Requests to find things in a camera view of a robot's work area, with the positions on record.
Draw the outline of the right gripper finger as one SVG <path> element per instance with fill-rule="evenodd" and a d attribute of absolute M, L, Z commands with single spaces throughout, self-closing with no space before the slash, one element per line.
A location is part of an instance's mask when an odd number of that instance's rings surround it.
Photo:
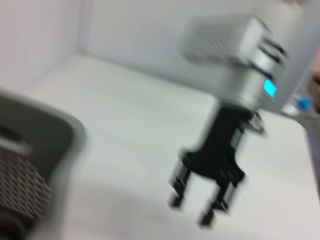
<path fill-rule="evenodd" d="M 170 182 L 175 191 L 168 203 L 171 208 L 181 207 L 190 175 L 191 170 L 187 168 L 181 160 L 179 160 Z"/>
<path fill-rule="evenodd" d="M 216 212 L 228 213 L 236 188 L 233 184 L 219 187 L 216 195 L 209 201 L 207 208 L 200 216 L 198 225 L 210 226 L 215 218 Z"/>

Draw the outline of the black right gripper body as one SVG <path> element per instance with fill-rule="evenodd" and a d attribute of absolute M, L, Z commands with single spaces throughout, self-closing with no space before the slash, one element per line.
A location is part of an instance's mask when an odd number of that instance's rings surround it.
<path fill-rule="evenodd" d="M 242 182 L 245 173 L 236 163 L 236 148 L 232 146 L 232 139 L 241 123 L 246 120 L 246 109 L 222 106 L 202 145 L 196 150 L 187 150 L 182 155 L 186 172 L 179 176 L 179 185 L 187 185 L 191 172 L 214 180 L 221 187 L 228 183 L 236 187 Z"/>

